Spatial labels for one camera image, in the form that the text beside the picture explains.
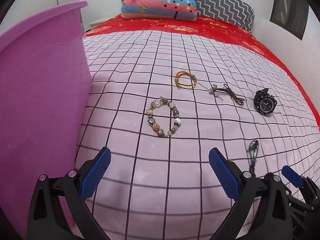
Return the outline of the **black sport wristwatch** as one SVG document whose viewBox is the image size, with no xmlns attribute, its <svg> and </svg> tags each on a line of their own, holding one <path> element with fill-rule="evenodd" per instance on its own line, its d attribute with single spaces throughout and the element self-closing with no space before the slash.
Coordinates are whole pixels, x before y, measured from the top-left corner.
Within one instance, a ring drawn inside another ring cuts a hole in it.
<svg viewBox="0 0 320 240">
<path fill-rule="evenodd" d="M 268 90 L 268 88 L 258 90 L 253 99 L 255 109 L 264 116 L 272 114 L 277 105 L 276 99 L 268 93 Z"/>
</svg>

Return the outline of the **purple plastic tub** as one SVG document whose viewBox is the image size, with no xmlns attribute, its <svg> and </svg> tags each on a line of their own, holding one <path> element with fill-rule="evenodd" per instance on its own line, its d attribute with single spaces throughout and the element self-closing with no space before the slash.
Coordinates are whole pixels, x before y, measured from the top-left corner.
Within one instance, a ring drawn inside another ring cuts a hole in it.
<svg viewBox="0 0 320 240">
<path fill-rule="evenodd" d="M 1 208 L 27 235 L 41 174 L 74 167 L 92 88 L 77 1 L 39 12 L 1 34 Z"/>
</svg>

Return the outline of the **white black grid blanket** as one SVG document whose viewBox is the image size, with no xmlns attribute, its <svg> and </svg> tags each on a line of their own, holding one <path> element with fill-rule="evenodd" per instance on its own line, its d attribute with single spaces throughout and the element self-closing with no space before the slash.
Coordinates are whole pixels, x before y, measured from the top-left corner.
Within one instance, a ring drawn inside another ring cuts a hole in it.
<svg viewBox="0 0 320 240">
<path fill-rule="evenodd" d="M 111 239 L 209 239 L 233 205 L 208 160 L 216 147 L 255 174 L 285 165 L 319 182 L 319 127 L 296 84 L 244 47 L 197 35 L 127 31 L 83 39 L 93 87 L 75 165 L 111 164 L 86 201 Z M 277 101 L 254 106 L 258 90 Z"/>
</svg>

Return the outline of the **dark window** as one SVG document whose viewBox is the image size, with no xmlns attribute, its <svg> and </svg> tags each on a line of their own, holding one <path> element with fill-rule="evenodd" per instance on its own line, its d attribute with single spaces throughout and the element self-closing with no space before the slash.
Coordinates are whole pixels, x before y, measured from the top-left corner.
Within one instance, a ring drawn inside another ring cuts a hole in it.
<svg viewBox="0 0 320 240">
<path fill-rule="evenodd" d="M 306 0 L 274 0 L 270 21 L 302 40 L 308 15 Z"/>
</svg>

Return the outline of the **red patterned bed sheet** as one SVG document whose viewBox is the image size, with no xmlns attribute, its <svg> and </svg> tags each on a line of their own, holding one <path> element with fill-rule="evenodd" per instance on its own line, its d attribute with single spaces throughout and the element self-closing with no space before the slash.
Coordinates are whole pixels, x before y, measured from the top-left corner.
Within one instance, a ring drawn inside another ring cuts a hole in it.
<svg viewBox="0 0 320 240">
<path fill-rule="evenodd" d="M 120 15 L 117 15 L 98 25 L 97 27 L 94 27 L 92 30 L 85 32 L 83 36 L 87 37 L 100 34 L 109 34 L 119 31 L 137 30 L 157 30 L 177 34 L 199 35 L 217 40 L 219 42 L 239 45 L 265 57 L 266 59 L 278 65 L 282 70 L 284 70 L 291 78 L 291 80 L 296 84 L 303 98 L 306 100 L 306 103 L 310 107 L 317 124 L 319 124 L 319 113 L 316 107 L 305 92 L 302 85 L 289 71 L 287 66 L 285 66 L 285 64 L 283 64 L 280 59 L 278 59 L 276 55 L 274 55 L 274 53 L 272 53 L 266 46 L 259 42 L 251 33 L 231 23 L 209 18 L 206 16 L 199 16 L 195 21 L 183 21 L 157 18 L 137 18 L 126 20 Z"/>
</svg>

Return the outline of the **white bedside table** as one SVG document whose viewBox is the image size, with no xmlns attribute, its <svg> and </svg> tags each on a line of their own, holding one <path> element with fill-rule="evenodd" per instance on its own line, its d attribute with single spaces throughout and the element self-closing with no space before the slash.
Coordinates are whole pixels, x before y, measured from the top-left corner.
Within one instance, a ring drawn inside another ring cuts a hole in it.
<svg viewBox="0 0 320 240">
<path fill-rule="evenodd" d="M 103 24 L 104 22 L 106 22 L 112 18 L 113 18 L 113 16 L 109 16 L 109 17 L 103 17 L 98 20 L 95 20 L 89 24 L 90 28 L 93 29 L 93 28 L 97 27 L 98 25 Z"/>
</svg>

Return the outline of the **grey chevron pillow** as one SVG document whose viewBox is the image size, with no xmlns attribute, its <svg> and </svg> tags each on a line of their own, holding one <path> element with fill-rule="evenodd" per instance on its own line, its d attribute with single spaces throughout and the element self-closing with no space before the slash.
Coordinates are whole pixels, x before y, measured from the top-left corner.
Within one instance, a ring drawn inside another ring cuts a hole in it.
<svg viewBox="0 0 320 240">
<path fill-rule="evenodd" d="M 242 0 L 195 0 L 197 14 L 236 25 L 251 32 L 254 22 L 253 8 Z"/>
</svg>

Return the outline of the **colourful striped pillow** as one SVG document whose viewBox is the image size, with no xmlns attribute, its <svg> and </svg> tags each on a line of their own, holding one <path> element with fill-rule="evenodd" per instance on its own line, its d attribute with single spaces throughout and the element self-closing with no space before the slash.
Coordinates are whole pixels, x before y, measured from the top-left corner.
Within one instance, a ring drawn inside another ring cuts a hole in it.
<svg viewBox="0 0 320 240">
<path fill-rule="evenodd" d="M 185 21 L 197 19 L 195 0 L 123 0 L 121 16 L 134 18 L 168 18 Z"/>
</svg>

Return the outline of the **silver clasp keychain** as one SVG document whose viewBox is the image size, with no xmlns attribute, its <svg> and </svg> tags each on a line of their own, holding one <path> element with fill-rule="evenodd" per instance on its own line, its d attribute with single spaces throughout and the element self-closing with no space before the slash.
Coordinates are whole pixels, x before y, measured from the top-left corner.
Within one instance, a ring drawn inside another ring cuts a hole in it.
<svg viewBox="0 0 320 240">
<path fill-rule="evenodd" d="M 257 163 L 258 151 L 259 151 L 259 141 L 258 140 L 251 141 L 251 143 L 247 149 L 247 152 L 250 155 L 249 171 L 253 176 L 255 176 L 255 166 Z"/>
</svg>

